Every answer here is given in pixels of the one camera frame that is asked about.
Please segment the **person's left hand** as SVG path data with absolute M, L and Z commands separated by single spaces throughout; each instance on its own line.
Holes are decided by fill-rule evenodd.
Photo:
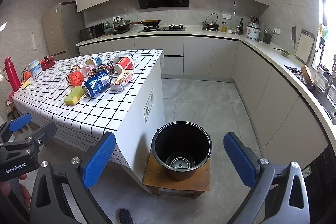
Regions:
M 8 197 L 10 193 L 15 193 L 17 197 L 23 201 L 26 207 L 31 206 L 31 195 L 28 189 L 21 183 L 4 181 L 1 182 L 1 192 L 5 197 Z

